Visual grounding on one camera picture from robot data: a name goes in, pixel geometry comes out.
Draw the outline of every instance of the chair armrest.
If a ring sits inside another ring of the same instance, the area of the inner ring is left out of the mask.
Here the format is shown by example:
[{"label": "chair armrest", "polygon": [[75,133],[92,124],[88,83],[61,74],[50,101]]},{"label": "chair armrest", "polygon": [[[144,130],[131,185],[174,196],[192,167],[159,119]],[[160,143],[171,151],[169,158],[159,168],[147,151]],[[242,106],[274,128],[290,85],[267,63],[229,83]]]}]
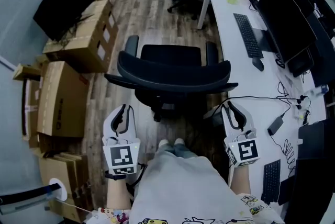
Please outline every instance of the chair armrest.
[{"label": "chair armrest", "polygon": [[206,60],[207,66],[219,63],[218,50],[213,42],[206,42]]},{"label": "chair armrest", "polygon": [[126,42],[125,52],[136,57],[137,45],[138,45],[138,35],[132,35],[128,37]]}]

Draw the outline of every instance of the keyboard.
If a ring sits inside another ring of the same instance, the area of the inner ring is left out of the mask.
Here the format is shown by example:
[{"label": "keyboard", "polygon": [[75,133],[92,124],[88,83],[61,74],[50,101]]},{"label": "keyboard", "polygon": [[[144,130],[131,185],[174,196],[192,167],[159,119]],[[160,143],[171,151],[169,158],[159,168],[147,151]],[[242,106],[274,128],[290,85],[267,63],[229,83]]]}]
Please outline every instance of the keyboard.
[{"label": "keyboard", "polygon": [[248,57],[250,58],[263,58],[263,53],[258,46],[256,36],[253,33],[251,24],[246,15],[235,14],[235,20],[240,29],[245,48],[247,49]]},{"label": "keyboard", "polygon": [[262,200],[269,204],[272,201],[277,202],[280,190],[281,180],[281,161],[266,164],[264,166],[263,194]]}]

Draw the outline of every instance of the desk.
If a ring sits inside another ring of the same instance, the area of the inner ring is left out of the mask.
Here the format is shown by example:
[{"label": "desk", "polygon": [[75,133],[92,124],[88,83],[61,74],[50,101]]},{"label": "desk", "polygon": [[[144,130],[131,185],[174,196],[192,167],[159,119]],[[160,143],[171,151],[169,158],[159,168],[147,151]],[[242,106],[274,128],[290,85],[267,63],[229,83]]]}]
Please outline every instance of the desk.
[{"label": "desk", "polygon": [[[277,70],[281,69],[275,62],[274,53],[263,52],[264,71],[261,72],[252,65],[251,59],[248,58],[240,30],[237,26],[233,13],[247,15],[253,28],[266,30],[266,26],[257,12],[249,9],[248,0],[239,0],[238,4],[231,5],[227,0],[210,0],[218,26],[222,52],[225,60],[231,63],[231,75],[229,82],[237,82],[239,86],[228,92],[229,97],[235,96],[258,96],[258,97],[276,97],[279,95],[277,86],[279,79],[277,78]],[[307,91],[314,87],[311,74],[305,75],[303,83],[303,91]],[[233,102],[244,107],[253,118],[254,126],[257,130],[259,139],[259,152],[261,158],[254,164],[250,165],[250,185],[251,193],[257,197],[261,197],[263,192],[263,167],[265,164],[281,159],[281,181],[288,178],[289,169],[286,164],[286,157],[282,154],[280,148],[276,146],[267,133],[267,128],[276,117],[281,115],[287,105],[279,100],[264,99],[233,99]],[[298,147],[298,129],[302,122],[293,117],[294,110],[289,110],[284,116],[284,124],[274,135],[274,140],[283,145],[285,139],[288,139],[293,150],[295,158],[297,158]],[[323,97],[319,97],[311,103],[311,115],[309,123],[324,120],[326,118],[326,109]],[[225,125],[227,136],[232,134],[230,126]]]}]

